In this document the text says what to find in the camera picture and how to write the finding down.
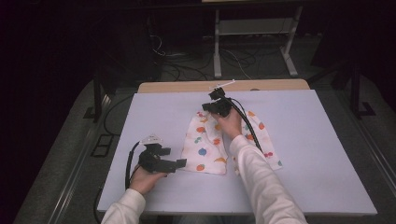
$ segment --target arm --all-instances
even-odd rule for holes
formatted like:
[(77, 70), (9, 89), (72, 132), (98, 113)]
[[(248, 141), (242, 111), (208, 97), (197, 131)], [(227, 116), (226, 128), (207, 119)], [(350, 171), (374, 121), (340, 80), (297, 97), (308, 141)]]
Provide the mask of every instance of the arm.
[(227, 118), (212, 114), (233, 141), (239, 173), (256, 218), (256, 223), (306, 223), (303, 212), (288, 194), (258, 148), (241, 132), (241, 117), (232, 109)]
[(154, 188), (155, 183), (160, 178), (167, 175), (165, 173), (151, 174), (141, 167), (135, 169), (136, 172), (132, 177), (131, 185), (118, 202), (111, 204), (102, 223), (138, 224), (139, 217), (146, 206), (143, 195)]

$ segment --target orange dot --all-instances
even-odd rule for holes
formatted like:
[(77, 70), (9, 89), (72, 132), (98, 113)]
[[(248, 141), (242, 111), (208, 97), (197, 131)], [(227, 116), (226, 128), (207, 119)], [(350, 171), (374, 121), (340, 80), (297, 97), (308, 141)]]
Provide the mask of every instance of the orange dot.
[(203, 171), (205, 169), (205, 166), (203, 164), (197, 165), (197, 171)]
[(248, 140), (253, 140), (253, 135), (247, 134), (246, 138), (247, 138)]
[(215, 125), (215, 129), (219, 131), (219, 130), (221, 129), (221, 125), (216, 124), (216, 125)]
[(197, 132), (198, 133), (204, 133), (205, 132), (205, 128), (204, 127), (199, 127), (199, 128), (197, 128)]
[(215, 145), (220, 144), (220, 139), (219, 139), (219, 138), (215, 138), (215, 139), (213, 140), (213, 144), (215, 144)]
[(219, 158), (215, 159), (215, 161), (222, 161), (224, 163), (227, 163), (227, 161), (224, 158), (222, 158), (222, 157), (219, 157)]
[(262, 122), (260, 122), (259, 128), (260, 128), (260, 130), (263, 130), (265, 128), (265, 126), (264, 126), (264, 124)]

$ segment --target hand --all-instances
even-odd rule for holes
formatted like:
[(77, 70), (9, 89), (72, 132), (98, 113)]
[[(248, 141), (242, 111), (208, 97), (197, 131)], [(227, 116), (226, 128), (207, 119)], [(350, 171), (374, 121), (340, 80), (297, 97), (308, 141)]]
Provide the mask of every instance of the hand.
[(232, 140), (239, 134), (242, 134), (242, 118), (234, 108), (231, 108), (230, 114), (225, 118), (218, 114), (212, 114), (212, 116)]
[(136, 166), (137, 169), (132, 176), (131, 184), (129, 185), (130, 189), (134, 189), (142, 195), (145, 195), (149, 191), (151, 191), (155, 183), (162, 177), (167, 176), (167, 173), (150, 173), (143, 169), (141, 166)]

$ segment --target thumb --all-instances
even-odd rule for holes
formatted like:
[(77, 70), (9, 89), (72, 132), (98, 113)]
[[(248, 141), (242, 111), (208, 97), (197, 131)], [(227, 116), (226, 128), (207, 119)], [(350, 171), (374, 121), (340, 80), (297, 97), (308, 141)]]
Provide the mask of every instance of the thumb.
[(161, 178), (163, 178), (163, 177), (166, 177), (166, 176), (168, 176), (167, 173), (155, 173), (155, 174), (152, 174), (152, 175), (151, 175), (151, 178), (152, 178), (153, 180), (157, 181), (157, 180), (159, 180), (159, 179), (161, 179)]

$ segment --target table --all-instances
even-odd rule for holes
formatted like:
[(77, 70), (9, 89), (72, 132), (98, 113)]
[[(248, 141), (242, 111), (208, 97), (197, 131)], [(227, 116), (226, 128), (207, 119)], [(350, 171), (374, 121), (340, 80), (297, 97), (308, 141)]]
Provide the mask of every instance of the table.
[[(132, 100), (98, 205), (99, 211), (106, 211), (124, 192), (126, 159), (135, 142), (156, 133), (163, 139), (164, 147), (172, 148), (171, 155), (164, 159), (174, 161), (180, 158), (192, 115), (202, 103), (209, 102), (203, 91), (209, 93), (209, 87), (217, 83), (141, 85)], [(306, 82), (300, 79), (236, 81), (224, 90), (227, 96), (237, 99), (244, 108), (252, 109), (265, 123), (284, 164), (276, 174), (306, 215), (376, 214), (315, 91), (309, 90)], [(144, 147), (136, 149), (133, 166), (143, 150)], [(177, 170), (161, 179), (147, 195), (145, 213), (251, 214), (248, 196), (232, 166), (232, 162), (227, 163), (226, 175)]]

